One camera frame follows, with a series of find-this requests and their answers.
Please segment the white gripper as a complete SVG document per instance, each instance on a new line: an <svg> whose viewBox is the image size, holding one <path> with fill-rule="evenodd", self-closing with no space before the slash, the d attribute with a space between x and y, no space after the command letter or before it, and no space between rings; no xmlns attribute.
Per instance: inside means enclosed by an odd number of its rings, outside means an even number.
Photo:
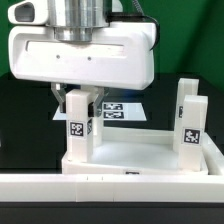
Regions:
<svg viewBox="0 0 224 224"><path fill-rule="evenodd" d="M101 86L90 89L88 105L88 116L100 117L108 87L143 90L152 83L155 39L152 23L113 22L94 30L90 43L60 42L50 27L16 26L8 39L10 69L18 79L52 82L61 113L66 84Z"/></svg>

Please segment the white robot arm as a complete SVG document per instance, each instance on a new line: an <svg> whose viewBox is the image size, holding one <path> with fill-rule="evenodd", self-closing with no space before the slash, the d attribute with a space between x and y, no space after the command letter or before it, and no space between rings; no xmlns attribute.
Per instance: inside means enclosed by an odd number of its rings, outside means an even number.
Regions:
<svg viewBox="0 0 224 224"><path fill-rule="evenodd" d="M154 79L158 22L127 14L119 0L22 0L8 9L9 64L18 79L95 86L87 105L101 113L106 88L143 90Z"/></svg>

